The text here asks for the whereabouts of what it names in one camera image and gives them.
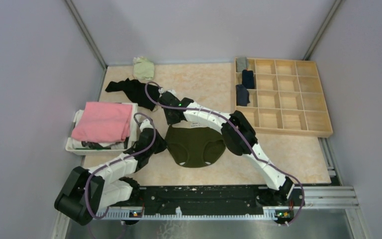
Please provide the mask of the dark green underwear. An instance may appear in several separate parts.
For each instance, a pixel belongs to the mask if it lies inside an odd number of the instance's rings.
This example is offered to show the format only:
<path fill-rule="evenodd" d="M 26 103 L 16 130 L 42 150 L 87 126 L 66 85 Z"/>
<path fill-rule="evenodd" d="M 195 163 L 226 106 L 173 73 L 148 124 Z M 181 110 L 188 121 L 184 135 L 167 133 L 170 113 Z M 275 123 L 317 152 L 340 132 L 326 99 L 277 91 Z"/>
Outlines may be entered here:
<path fill-rule="evenodd" d="M 175 163 L 185 168 L 202 168 L 214 164 L 225 152 L 222 135 L 209 127 L 169 126 L 165 141 Z"/>

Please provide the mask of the navy underwear cream waistband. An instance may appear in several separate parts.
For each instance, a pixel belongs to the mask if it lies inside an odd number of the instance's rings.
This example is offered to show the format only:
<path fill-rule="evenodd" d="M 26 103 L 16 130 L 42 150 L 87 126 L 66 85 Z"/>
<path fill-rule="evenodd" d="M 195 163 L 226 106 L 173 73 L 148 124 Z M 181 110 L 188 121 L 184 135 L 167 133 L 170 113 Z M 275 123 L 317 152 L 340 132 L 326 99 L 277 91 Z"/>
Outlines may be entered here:
<path fill-rule="evenodd" d="M 235 90 L 236 90 L 236 105 L 246 107 L 250 103 L 249 92 L 247 88 L 242 84 L 238 84 L 235 86 Z"/>

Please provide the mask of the navy orange underwear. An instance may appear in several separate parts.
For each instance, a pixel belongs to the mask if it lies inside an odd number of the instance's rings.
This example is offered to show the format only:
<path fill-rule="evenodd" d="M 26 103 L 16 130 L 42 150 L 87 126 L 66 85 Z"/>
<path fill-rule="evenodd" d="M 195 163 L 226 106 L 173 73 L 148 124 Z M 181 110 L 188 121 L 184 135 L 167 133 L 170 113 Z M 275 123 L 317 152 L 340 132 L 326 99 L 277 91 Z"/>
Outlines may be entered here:
<path fill-rule="evenodd" d="M 254 72 L 252 70 L 244 69 L 242 71 L 242 85 L 246 89 L 255 89 Z"/>

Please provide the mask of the grey underwear white waistband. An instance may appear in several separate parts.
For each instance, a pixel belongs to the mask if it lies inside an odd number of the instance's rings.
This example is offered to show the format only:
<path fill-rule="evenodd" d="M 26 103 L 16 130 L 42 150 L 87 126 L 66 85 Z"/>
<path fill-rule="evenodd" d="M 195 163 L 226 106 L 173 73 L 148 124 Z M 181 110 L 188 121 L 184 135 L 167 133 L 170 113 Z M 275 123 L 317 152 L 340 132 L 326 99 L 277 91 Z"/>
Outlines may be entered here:
<path fill-rule="evenodd" d="M 236 58 L 236 72 L 241 73 L 244 70 L 247 70 L 249 67 L 249 61 L 247 57 L 238 57 Z"/>

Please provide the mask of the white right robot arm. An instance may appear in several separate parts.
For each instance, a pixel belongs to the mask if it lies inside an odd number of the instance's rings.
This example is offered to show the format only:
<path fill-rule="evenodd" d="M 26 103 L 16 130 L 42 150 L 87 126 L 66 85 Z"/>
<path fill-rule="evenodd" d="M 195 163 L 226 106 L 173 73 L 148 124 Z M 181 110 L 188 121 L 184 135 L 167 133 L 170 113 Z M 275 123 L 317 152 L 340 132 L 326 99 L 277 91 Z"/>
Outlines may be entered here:
<path fill-rule="evenodd" d="M 221 134 L 226 148 L 237 156 L 251 161 L 272 190 L 272 200 L 285 205 L 292 198 L 294 182 L 278 169 L 258 143 L 256 131 L 240 111 L 223 113 L 203 107 L 189 98 L 179 100 L 173 93 L 163 92 L 156 104 L 165 110 L 169 125 L 182 121 L 195 122 Z"/>

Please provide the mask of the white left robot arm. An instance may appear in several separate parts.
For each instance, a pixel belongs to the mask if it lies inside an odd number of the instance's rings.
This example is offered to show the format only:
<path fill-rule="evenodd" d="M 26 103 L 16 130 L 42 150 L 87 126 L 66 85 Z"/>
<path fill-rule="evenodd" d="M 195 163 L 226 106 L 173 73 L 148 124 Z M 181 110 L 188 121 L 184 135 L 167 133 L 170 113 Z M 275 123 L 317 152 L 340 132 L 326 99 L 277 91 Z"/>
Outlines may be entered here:
<path fill-rule="evenodd" d="M 141 130 L 133 146 L 97 167 L 75 167 L 54 202 L 54 208 L 81 226 L 98 219 L 98 211 L 119 202 L 133 206 L 139 201 L 139 184 L 129 177 L 163 152 L 167 144 L 154 128 Z"/>

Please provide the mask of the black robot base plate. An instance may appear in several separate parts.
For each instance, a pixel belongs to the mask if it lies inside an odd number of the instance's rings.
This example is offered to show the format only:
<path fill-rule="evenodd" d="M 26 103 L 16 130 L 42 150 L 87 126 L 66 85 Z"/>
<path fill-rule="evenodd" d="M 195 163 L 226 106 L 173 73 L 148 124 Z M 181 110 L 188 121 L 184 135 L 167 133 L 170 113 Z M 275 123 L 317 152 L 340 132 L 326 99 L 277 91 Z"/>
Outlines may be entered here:
<path fill-rule="evenodd" d="M 146 216 L 172 215 L 176 208 L 185 216 L 240 216 L 261 215 L 270 206 L 297 209 L 304 204 L 299 188 L 282 200 L 265 185 L 205 185 L 141 187 L 132 199 L 114 206 L 139 207 Z"/>

